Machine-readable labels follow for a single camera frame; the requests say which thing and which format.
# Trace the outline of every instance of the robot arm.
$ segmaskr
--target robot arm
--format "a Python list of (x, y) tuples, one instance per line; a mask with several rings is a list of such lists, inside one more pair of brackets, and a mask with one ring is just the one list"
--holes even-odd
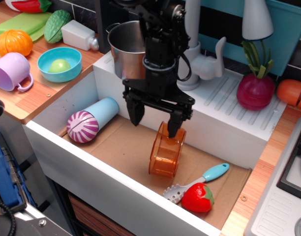
[(177, 86), (177, 80), (191, 76), (190, 69), (186, 78), (178, 77), (179, 59), (187, 61), (184, 51), (190, 40), (184, 27), (185, 10), (171, 0), (111, 0), (110, 3), (139, 16), (145, 39), (145, 78), (123, 81), (130, 119), (138, 125), (145, 105), (168, 112), (169, 137), (175, 137), (182, 122), (191, 118), (195, 102)]

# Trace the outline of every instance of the teal bowl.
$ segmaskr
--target teal bowl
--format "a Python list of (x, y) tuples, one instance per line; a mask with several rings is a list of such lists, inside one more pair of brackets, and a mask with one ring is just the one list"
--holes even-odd
[[(49, 73), (48, 71), (51, 64), (57, 59), (66, 60), (71, 65), (71, 68), (59, 73)], [(42, 54), (39, 57), (37, 64), (42, 76), (46, 80), (55, 83), (67, 82), (73, 80), (81, 73), (82, 54), (73, 48), (53, 48)]]

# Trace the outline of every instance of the orange plastic cup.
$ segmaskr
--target orange plastic cup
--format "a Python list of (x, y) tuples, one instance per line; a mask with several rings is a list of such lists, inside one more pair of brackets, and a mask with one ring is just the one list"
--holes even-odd
[(176, 175), (185, 135), (185, 129), (180, 128), (174, 138), (169, 138), (168, 124), (161, 123), (150, 155), (149, 174)]

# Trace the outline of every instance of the faucet handle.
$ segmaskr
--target faucet handle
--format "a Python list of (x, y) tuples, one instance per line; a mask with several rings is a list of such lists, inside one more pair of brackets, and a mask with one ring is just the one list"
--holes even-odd
[(226, 43), (226, 37), (222, 37), (216, 44), (216, 58), (207, 57), (200, 69), (200, 78), (203, 80), (211, 80), (215, 77), (221, 77), (224, 74), (225, 66), (223, 61), (223, 51)]

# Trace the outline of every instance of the green cutting board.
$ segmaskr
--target green cutting board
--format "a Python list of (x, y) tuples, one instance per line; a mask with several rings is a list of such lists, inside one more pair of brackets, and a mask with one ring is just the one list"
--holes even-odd
[(36, 41), (43, 36), (43, 30), (47, 20), (51, 16), (50, 12), (42, 13), (21, 13), (0, 24), (0, 34), (7, 30), (22, 30), (29, 34), (32, 41)]

